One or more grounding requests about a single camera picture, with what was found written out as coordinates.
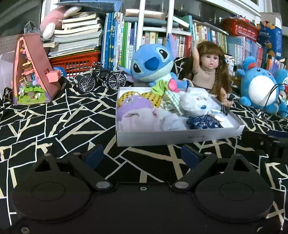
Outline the black white patterned cloth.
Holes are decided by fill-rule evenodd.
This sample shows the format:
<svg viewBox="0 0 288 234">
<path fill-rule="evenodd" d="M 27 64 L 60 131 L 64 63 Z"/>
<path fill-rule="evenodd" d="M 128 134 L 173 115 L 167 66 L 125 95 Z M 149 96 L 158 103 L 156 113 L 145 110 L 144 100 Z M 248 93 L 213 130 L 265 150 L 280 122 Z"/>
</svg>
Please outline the black white patterned cloth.
<svg viewBox="0 0 288 234">
<path fill-rule="evenodd" d="M 173 183 L 189 167 L 181 159 L 181 146 L 162 145 L 118 147 L 115 116 L 117 93 L 97 87 L 94 93 L 80 94 L 65 79 L 66 86 L 54 100 L 46 104 L 13 105 L 1 100 L 1 229 L 17 220 L 9 194 L 26 172 L 45 153 L 63 158 L 69 153 L 86 152 L 101 144 L 104 159 L 97 167 L 99 175 L 110 182 Z M 244 124 L 244 131 L 267 134 L 269 130 L 287 133 L 287 118 L 267 116 L 259 119 L 258 110 L 241 106 L 238 97 L 230 109 Z M 219 158 L 242 154 L 255 169 L 259 157 L 246 147 L 241 137 L 224 138 L 189 144 L 201 153 L 211 152 Z M 276 189 L 275 201 L 267 218 L 277 231 L 287 224 L 287 165 L 268 163 L 260 169 L 271 188 Z"/>
</svg>

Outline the brown haired doll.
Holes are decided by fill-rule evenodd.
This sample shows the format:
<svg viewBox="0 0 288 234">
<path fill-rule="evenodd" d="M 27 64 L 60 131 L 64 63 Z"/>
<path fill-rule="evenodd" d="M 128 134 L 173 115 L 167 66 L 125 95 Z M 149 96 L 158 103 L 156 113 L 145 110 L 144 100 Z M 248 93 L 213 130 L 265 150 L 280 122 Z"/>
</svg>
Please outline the brown haired doll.
<svg viewBox="0 0 288 234">
<path fill-rule="evenodd" d="M 184 63 L 183 71 L 194 87 L 206 89 L 226 107 L 232 105 L 232 101 L 228 100 L 231 90 L 228 65 L 223 50 L 217 44 L 194 41 L 192 55 Z"/>
</svg>

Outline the green pink fabric bow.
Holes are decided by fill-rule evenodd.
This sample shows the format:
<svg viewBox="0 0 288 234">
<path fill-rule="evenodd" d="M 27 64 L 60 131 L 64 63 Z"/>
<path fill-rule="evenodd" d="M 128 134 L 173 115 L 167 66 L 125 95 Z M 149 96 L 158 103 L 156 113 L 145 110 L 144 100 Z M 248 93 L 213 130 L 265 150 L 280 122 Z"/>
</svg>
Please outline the green pink fabric bow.
<svg viewBox="0 0 288 234">
<path fill-rule="evenodd" d="M 153 94 L 163 96 L 166 91 L 172 91 L 175 93 L 179 93 L 179 89 L 177 87 L 177 82 L 175 79 L 171 78 L 169 81 L 160 80 L 158 81 L 152 88 L 151 91 Z"/>
</svg>

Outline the white fluffy plush toy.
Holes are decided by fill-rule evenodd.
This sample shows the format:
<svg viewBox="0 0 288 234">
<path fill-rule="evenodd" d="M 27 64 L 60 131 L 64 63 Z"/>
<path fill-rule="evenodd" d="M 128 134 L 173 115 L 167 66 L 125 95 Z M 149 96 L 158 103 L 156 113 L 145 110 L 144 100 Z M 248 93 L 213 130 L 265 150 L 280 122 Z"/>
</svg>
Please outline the white fluffy plush toy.
<svg viewBox="0 0 288 234">
<path fill-rule="evenodd" d="M 180 108 L 184 111 L 185 117 L 197 117 L 211 114 L 212 109 L 220 110 L 221 105 L 205 89 L 189 87 L 181 93 Z"/>
</svg>

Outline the green plaid fabric bow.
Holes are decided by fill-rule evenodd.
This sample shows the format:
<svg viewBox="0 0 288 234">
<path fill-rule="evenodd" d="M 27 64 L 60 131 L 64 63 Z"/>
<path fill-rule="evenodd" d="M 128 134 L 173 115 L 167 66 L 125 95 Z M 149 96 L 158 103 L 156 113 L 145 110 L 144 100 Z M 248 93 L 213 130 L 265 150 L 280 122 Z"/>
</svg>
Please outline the green plaid fabric bow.
<svg viewBox="0 0 288 234">
<path fill-rule="evenodd" d="M 170 90 L 165 91 L 161 100 L 161 107 L 166 111 L 177 114 L 179 117 L 183 116 L 184 110 L 180 106 L 180 97 L 180 93 Z"/>
</svg>

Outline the purple fuzzy plush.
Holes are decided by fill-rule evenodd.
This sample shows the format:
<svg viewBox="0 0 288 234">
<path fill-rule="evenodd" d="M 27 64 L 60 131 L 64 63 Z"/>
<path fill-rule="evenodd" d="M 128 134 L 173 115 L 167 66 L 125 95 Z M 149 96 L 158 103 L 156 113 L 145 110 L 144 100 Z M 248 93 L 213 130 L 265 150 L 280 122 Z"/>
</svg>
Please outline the purple fuzzy plush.
<svg viewBox="0 0 288 234">
<path fill-rule="evenodd" d="M 120 107 L 116 111 L 116 120 L 120 121 L 123 115 L 131 110 L 140 108 L 152 108 L 153 104 L 150 100 L 139 95 L 132 95 L 124 99 Z"/>
</svg>

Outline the red plastic basket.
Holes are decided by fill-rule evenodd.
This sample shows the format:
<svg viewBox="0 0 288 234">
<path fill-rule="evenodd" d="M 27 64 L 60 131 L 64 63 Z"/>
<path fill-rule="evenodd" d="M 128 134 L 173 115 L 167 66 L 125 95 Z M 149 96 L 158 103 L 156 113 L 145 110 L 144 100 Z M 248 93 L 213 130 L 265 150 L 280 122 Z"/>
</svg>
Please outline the red plastic basket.
<svg viewBox="0 0 288 234">
<path fill-rule="evenodd" d="M 61 70 L 62 76 L 73 78 L 89 71 L 92 64 L 100 61 L 101 52 L 99 50 L 76 53 L 73 55 L 50 58 L 53 68 Z"/>
</svg>

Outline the miniature metal bicycle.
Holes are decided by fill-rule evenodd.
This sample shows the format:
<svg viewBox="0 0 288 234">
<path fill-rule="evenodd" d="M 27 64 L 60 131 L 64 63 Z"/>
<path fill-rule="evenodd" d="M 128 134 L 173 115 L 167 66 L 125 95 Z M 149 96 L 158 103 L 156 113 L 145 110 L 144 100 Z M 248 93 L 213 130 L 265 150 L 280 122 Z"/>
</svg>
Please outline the miniature metal bicycle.
<svg viewBox="0 0 288 234">
<path fill-rule="evenodd" d="M 92 63 L 90 71 L 74 77 L 76 87 L 82 93 L 91 93 L 98 86 L 118 91 L 127 82 L 123 71 L 113 70 L 114 66 L 105 69 L 100 62 Z"/>
</svg>

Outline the blue Stitch plush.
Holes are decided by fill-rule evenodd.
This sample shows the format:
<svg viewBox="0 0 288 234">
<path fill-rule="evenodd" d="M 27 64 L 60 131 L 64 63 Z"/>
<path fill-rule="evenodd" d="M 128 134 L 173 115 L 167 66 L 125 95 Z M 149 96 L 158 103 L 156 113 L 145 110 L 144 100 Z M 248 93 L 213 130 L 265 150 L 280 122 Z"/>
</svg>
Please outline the blue Stitch plush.
<svg viewBox="0 0 288 234">
<path fill-rule="evenodd" d="M 153 87 L 160 80 L 174 79 L 178 88 L 186 89 L 189 87 L 189 82 L 179 80 L 171 71 L 176 55 L 176 41 L 169 33 L 165 46 L 144 44 L 133 54 L 129 68 L 118 66 L 118 69 L 124 72 L 127 80 L 134 86 Z"/>
</svg>

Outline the Doraemon plush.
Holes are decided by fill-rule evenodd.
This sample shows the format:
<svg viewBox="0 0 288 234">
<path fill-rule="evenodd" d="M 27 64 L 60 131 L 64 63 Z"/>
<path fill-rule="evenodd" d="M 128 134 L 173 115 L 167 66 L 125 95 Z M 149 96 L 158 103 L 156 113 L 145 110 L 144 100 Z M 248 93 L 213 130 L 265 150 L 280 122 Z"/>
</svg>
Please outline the Doraemon plush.
<svg viewBox="0 0 288 234">
<path fill-rule="evenodd" d="M 279 88 L 279 98 L 285 105 L 287 105 L 287 85 L 288 85 L 288 74 L 286 69 L 278 69 L 274 73 L 274 78 L 278 84 Z"/>
</svg>

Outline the pink white plush on books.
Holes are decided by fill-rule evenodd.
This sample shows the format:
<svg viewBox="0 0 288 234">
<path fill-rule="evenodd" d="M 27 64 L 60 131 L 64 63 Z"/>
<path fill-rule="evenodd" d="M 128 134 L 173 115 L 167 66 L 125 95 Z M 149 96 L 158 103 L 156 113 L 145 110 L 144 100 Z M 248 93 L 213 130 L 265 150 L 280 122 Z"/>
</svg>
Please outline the pink white plush on books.
<svg viewBox="0 0 288 234">
<path fill-rule="evenodd" d="M 65 5 L 52 10 L 40 24 L 40 35 L 42 36 L 42 41 L 49 41 L 55 30 L 62 28 L 62 21 L 79 12 L 81 9 L 82 7 L 78 5 Z"/>
</svg>

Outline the gold sequin bow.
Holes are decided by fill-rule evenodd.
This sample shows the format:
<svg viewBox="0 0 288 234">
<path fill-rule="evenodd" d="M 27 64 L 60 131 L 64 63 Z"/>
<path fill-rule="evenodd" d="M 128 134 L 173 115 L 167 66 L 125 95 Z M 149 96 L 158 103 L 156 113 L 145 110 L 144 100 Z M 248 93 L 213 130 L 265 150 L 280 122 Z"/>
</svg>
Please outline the gold sequin bow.
<svg viewBox="0 0 288 234">
<path fill-rule="evenodd" d="M 143 96 L 144 98 L 148 99 L 149 101 L 152 102 L 154 107 L 160 107 L 161 105 L 161 96 L 158 94 L 154 94 L 152 92 L 146 92 L 146 93 L 142 93 L 140 94 L 139 92 L 135 92 L 135 91 L 129 91 L 129 92 L 125 92 L 124 94 L 121 95 L 121 97 L 118 100 L 118 106 L 121 106 L 121 104 L 123 103 L 123 101 L 130 97 L 130 96 Z"/>
</svg>

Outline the white cardboard box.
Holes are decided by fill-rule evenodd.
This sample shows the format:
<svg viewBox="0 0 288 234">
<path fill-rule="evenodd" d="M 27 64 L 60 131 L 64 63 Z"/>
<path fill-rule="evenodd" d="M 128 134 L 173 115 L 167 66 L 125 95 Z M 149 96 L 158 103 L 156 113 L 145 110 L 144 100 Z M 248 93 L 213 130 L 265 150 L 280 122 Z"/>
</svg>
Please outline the white cardboard box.
<svg viewBox="0 0 288 234">
<path fill-rule="evenodd" d="M 148 87 L 121 87 L 118 90 L 116 111 L 119 108 L 118 100 L 122 94 L 129 91 L 140 94 L 151 92 Z M 206 140 L 219 140 L 222 138 L 232 138 L 240 136 L 244 124 L 237 116 L 231 112 L 224 114 L 221 110 L 212 109 L 209 114 L 216 118 L 223 128 L 192 130 L 187 125 L 186 131 L 153 131 L 153 132 L 121 132 L 119 121 L 116 120 L 116 139 L 118 146 L 152 146 L 191 143 Z"/>
</svg>

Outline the navy floral fabric bow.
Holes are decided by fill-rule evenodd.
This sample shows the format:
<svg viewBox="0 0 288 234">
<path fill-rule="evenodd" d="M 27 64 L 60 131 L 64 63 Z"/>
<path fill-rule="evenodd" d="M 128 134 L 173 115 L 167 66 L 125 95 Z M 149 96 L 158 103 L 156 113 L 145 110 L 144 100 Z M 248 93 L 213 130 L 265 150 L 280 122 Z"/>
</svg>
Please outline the navy floral fabric bow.
<svg viewBox="0 0 288 234">
<path fill-rule="evenodd" d="M 219 129 L 223 128 L 221 123 L 216 120 L 213 116 L 205 114 L 202 116 L 193 117 L 190 116 L 186 120 L 187 125 L 192 130 L 202 130 L 202 129 Z"/>
</svg>

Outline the blue round plush toy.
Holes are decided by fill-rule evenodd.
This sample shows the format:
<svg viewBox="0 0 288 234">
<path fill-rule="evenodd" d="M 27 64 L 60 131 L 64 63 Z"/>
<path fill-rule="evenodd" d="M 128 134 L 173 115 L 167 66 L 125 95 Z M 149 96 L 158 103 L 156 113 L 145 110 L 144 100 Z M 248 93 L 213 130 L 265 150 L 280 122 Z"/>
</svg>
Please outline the blue round plush toy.
<svg viewBox="0 0 288 234">
<path fill-rule="evenodd" d="M 268 114 L 286 114 L 287 107 L 279 98 L 279 84 L 272 73 L 256 66 L 256 59 L 248 56 L 236 74 L 241 79 L 240 104 L 264 110 Z"/>
</svg>

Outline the blue cardboard box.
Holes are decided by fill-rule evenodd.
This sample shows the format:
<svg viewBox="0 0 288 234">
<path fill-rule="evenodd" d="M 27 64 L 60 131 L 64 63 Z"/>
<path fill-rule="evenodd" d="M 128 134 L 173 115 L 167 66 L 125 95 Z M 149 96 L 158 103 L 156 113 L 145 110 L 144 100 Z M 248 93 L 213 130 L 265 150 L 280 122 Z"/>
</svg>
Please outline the blue cardboard box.
<svg viewBox="0 0 288 234">
<path fill-rule="evenodd" d="M 271 51 L 276 59 L 282 58 L 282 29 L 268 21 L 257 24 L 259 28 L 258 42 Z"/>
</svg>

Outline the red basket upper right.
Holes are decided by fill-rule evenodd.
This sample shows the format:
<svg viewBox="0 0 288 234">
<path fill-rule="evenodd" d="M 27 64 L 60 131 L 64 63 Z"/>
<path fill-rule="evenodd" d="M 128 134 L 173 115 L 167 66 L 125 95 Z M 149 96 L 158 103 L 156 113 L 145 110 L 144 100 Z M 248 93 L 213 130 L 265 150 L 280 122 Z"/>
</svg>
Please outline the red basket upper right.
<svg viewBox="0 0 288 234">
<path fill-rule="evenodd" d="M 243 36 L 253 42 L 258 41 L 259 29 L 241 19 L 226 18 L 222 20 L 222 27 L 231 36 Z"/>
</svg>

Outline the stack of grey books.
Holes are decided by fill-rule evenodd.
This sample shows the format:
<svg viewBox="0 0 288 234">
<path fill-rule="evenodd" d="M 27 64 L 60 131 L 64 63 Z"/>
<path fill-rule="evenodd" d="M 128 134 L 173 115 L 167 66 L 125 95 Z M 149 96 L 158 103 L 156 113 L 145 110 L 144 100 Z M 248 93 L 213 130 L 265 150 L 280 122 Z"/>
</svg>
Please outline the stack of grey books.
<svg viewBox="0 0 288 234">
<path fill-rule="evenodd" d="M 62 21 L 49 41 L 43 42 L 49 58 L 100 50 L 104 22 L 95 12 L 80 12 Z"/>
</svg>

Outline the pale pink plush toy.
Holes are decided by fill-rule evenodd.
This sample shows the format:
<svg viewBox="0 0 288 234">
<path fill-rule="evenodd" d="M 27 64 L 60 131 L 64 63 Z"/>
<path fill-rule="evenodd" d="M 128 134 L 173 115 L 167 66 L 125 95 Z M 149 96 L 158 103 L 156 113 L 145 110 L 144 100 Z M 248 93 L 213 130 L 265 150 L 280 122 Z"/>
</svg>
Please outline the pale pink plush toy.
<svg viewBox="0 0 288 234">
<path fill-rule="evenodd" d="M 158 108 L 140 108 L 126 112 L 119 121 L 121 132 L 153 132 L 159 119 Z"/>
</svg>

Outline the pink A-frame miniature house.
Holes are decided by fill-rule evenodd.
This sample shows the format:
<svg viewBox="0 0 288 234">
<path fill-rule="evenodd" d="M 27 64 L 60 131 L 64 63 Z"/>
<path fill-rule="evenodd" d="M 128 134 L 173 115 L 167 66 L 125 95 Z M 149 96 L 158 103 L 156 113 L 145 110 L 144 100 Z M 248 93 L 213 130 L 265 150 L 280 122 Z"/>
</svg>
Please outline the pink A-frame miniature house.
<svg viewBox="0 0 288 234">
<path fill-rule="evenodd" d="M 17 38 L 13 64 L 13 103 L 32 105 L 51 102 L 60 91 L 60 70 L 54 70 L 38 34 Z"/>
</svg>

